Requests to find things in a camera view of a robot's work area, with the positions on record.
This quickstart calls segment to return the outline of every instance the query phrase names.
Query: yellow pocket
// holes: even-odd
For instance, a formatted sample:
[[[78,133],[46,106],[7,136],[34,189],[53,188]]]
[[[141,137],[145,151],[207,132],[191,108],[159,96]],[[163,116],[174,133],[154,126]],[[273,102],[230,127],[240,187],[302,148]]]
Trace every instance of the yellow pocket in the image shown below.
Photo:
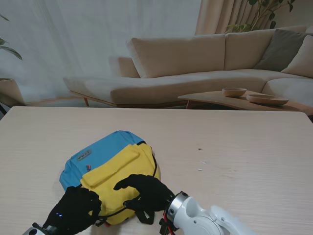
[[[132,200],[139,195],[132,187],[115,191],[113,188],[116,183],[131,174],[153,175],[155,167],[150,146],[144,143],[128,145],[107,163],[83,175],[81,184],[99,195],[102,202],[99,215],[107,216],[124,208],[124,201]],[[158,170],[155,177],[159,179]],[[133,214],[131,210],[124,210],[109,217],[107,222],[112,225],[118,224]]]
[[[93,189],[97,187],[98,184],[107,181],[139,156],[140,153],[138,150],[129,144],[107,163],[83,175],[83,181],[90,189]]]

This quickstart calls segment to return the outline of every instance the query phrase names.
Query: wooden coffee table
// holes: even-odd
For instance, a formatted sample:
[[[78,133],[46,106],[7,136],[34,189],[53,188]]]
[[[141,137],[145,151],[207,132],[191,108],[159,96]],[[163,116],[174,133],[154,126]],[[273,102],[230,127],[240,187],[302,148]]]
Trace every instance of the wooden coffee table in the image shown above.
[[[247,101],[246,96],[248,94],[261,94],[257,92],[247,91],[243,96],[238,98],[225,97],[222,95],[222,91],[218,92],[204,92],[195,94],[186,94],[179,96],[180,99],[188,100],[186,109],[190,109],[194,105],[198,105],[199,102],[223,105],[237,110],[255,110],[255,111],[296,111],[303,112],[308,117],[313,117],[313,107],[304,105],[297,102],[288,101],[287,104],[282,106],[267,106],[254,104]]]

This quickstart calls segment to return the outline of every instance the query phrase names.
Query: red cable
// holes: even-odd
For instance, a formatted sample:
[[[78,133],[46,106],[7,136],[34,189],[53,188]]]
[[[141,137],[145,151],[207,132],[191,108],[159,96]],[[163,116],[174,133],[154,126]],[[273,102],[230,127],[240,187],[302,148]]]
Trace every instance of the red cable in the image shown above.
[[[163,216],[164,216],[164,221],[167,224],[167,217],[166,217],[165,212],[163,213]],[[171,235],[175,235],[175,233],[172,231],[172,229],[171,229],[171,227],[169,225],[167,225],[167,229],[168,229],[168,231],[170,232]]]

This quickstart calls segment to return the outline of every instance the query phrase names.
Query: sofa leg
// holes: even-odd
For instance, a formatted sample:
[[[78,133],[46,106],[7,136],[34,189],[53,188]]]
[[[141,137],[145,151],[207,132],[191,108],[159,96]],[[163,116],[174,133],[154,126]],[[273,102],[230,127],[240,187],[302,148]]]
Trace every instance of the sofa leg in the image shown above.
[[[191,109],[193,102],[191,100],[188,101],[186,109]]]
[[[84,98],[85,104],[89,107],[87,98]]]

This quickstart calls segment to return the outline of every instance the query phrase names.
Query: blue fabric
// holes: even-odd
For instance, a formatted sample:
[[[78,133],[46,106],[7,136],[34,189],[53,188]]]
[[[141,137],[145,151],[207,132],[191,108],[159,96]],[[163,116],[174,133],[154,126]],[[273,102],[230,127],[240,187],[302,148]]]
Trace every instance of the blue fabric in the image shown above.
[[[137,144],[141,141],[143,139],[129,131],[115,131],[84,148],[65,164],[65,169],[60,176],[62,187],[66,190],[69,186],[80,185],[83,175],[88,172],[87,165],[90,165],[93,170],[106,163],[128,144]]]

